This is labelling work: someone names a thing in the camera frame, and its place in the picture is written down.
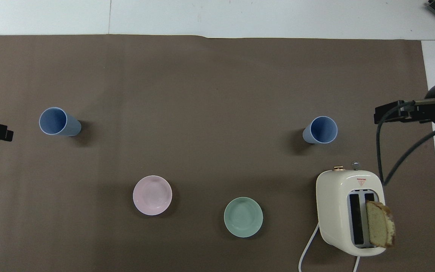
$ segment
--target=power cord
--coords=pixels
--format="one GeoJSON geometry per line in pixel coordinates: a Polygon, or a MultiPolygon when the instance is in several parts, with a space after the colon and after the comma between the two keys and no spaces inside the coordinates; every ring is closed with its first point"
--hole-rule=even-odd
{"type": "MultiPolygon", "coordinates": [[[[311,235],[309,242],[307,243],[307,246],[305,246],[305,249],[303,250],[302,256],[300,257],[300,261],[298,262],[298,271],[302,272],[302,262],[303,262],[303,258],[305,257],[305,254],[308,251],[308,248],[310,247],[311,241],[313,241],[313,238],[315,238],[316,236],[316,232],[319,229],[319,224],[316,224],[316,228],[313,231],[313,234],[311,235]]],[[[353,267],[353,272],[357,272],[357,267],[359,267],[359,261],[360,261],[360,256],[357,256],[357,259],[355,260],[355,266],[353,267]]]]}

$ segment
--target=toaster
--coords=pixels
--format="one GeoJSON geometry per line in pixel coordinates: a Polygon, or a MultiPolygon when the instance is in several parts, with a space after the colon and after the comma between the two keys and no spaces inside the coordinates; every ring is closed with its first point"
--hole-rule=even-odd
{"type": "Polygon", "coordinates": [[[370,243],[366,200],[385,205],[380,179],[369,171],[334,167],[316,179],[316,209],[323,240],[351,255],[385,251],[370,243]]]}

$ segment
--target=tabletop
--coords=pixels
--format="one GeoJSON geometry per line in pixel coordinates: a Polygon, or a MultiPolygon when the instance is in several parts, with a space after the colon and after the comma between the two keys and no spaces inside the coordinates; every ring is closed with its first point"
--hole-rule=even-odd
{"type": "Polygon", "coordinates": [[[435,16],[425,5],[422,0],[0,0],[0,35],[110,33],[422,40],[430,88],[435,85],[435,16]]]}

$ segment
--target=cup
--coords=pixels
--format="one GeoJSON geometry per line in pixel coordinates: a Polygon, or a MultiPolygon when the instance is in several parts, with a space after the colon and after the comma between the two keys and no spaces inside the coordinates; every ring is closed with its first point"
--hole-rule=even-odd
{"type": "Polygon", "coordinates": [[[48,135],[75,136],[82,125],[59,107],[47,108],[40,116],[40,129],[48,135]]]}
{"type": "Polygon", "coordinates": [[[310,144],[329,144],[335,140],[338,127],[328,116],[319,116],[303,131],[303,139],[310,144]]]}

